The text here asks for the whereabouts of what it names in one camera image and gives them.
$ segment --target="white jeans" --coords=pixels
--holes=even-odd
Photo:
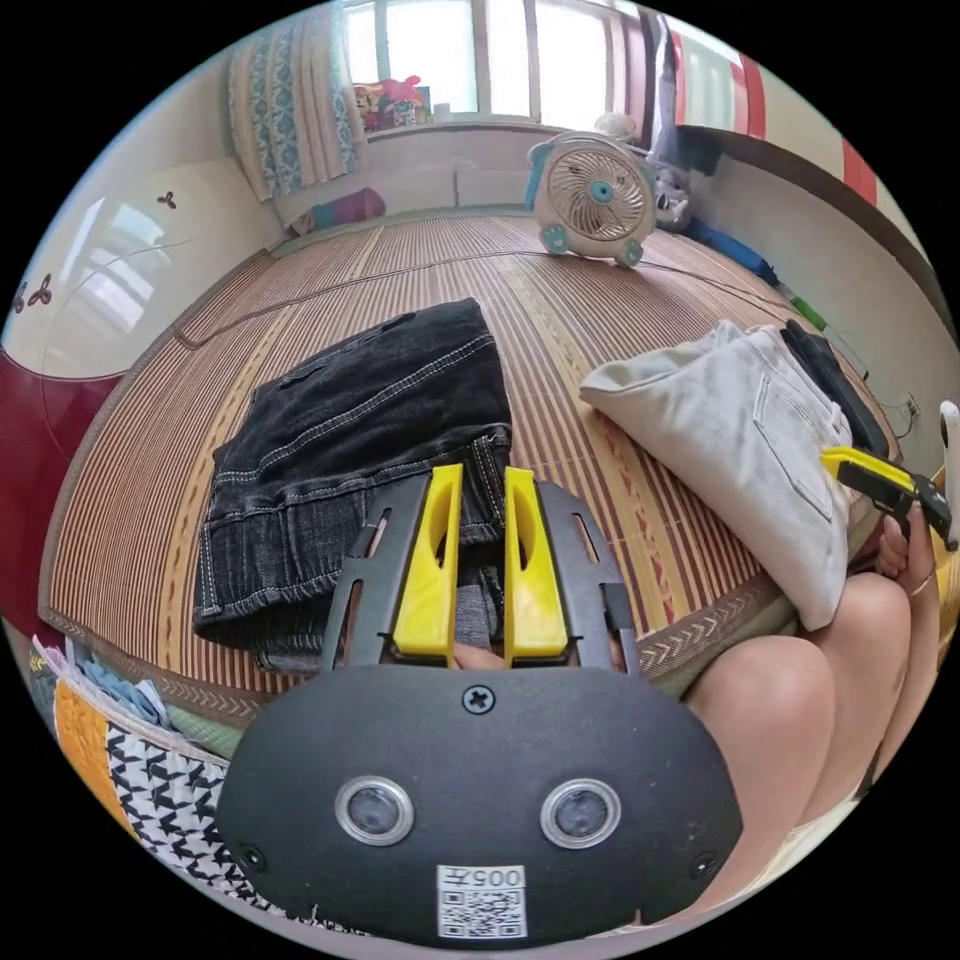
[[[707,336],[590,373],[581,398],[682,480],[756,557],[808,630],[836,613],[846,490],[824,469],[850,427],[773,326]]]

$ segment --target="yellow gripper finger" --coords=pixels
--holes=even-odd
[[[554,658],[567,647],[566,621],[536,482],[506,471],[504,659]]]
[[[463,465],[434,467],[393,631],[407,657],[453,665]]]
[[[820,462],[828,472],[843,483],[843,468],[846,464],[859,467],[866,473],[874,473],[910,493],[916,489],[913,477],[906,470],[880,457],[871,456],[856,447],[830,447],[820,454]]]

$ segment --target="curtain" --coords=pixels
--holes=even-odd
[[[227,101],[234,147],[259,200],[367,166],[342,0],[312,7],[237,47]]]

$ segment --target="black and white pattern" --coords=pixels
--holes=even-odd
[[[107,763],[123,812],[140,842],[159,860],[274,916],[364,935],[329,920],[292,917],[253,889],[214,822],[226,765],[158,747],[112,723],[107,730]]]

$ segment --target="person's leg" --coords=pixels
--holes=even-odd
[[[700,899],[671,919],[729,900],[767,867],[820,779],[836,712],[826,658],[798,637],[737,644],[710,665],[686,703],[727,762],[743,833]]]
[[[910,600],[878,574],[851,577],[833,622],[808,638],[830,664],[836,715],[819,782],[798,823],[842,803],[867,773],[904,685]]]
[[[874,778],[886,770],[907,739],[937,680],[940,639],[940,598],[936,584],[910,600],[910,656],[900,699],[883,735]]]

